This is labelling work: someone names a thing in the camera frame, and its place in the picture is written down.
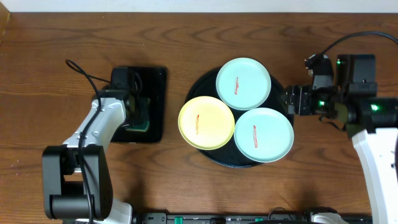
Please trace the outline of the green sponge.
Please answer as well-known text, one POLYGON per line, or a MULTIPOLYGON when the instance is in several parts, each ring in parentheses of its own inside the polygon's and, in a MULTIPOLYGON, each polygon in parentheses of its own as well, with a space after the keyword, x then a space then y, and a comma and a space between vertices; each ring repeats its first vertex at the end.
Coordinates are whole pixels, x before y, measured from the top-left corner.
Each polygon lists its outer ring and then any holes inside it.
POLYGON ((134 99, 127 107, 127 117, 124 128, 127 131, 146 132, 150 126, 150 99, 140 97, 134 99))

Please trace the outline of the light blue plate bottom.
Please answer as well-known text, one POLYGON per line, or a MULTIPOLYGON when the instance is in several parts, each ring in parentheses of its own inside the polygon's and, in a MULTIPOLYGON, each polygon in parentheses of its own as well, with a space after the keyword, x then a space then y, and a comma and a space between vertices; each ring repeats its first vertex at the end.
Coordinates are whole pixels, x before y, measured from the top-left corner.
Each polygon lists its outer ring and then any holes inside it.
POLYGON ((234 141, 248 159, 274 162, 291 150, 294 130, 282 113, 270 108, 255 108, 245 112, 236 122, 234 141))

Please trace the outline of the yellow plate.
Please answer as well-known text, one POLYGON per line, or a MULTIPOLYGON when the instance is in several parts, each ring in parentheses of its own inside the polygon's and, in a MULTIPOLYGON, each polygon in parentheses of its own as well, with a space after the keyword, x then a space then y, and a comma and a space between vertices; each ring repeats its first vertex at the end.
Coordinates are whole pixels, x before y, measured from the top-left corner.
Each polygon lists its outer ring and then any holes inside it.
POLYGON ((205 151, 224 146, 232 138, 234 127, 231 109, 211 96, 188 100, 178 115, 178 129, 184 140, 205 151))

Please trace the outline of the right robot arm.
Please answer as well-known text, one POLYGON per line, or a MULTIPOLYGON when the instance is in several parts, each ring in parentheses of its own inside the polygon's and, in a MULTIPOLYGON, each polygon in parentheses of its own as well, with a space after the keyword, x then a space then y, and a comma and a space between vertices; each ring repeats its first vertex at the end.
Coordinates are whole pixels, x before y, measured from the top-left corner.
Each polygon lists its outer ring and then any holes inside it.
POLYGON ((285 89, 286 113, 341 122, 363 168, 373 223, 397 223, 397 98, 377 96, 375 56, 338 55, 333 69, 315 54, 305 66, 312 83, 285 89))

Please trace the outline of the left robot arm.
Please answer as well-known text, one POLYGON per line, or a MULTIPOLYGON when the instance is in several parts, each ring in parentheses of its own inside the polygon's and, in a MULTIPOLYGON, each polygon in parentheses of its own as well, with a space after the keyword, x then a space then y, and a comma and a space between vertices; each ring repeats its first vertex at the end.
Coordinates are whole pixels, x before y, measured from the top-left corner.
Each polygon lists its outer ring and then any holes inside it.
POLYGON ((42 154, 44 211, 48 218, 80 223, 132 223, 133 208, 113 197, 105 152, 117 129, 138 110, 139 74, 115 68, 106 90, 97 90, 80 127, 42 154))

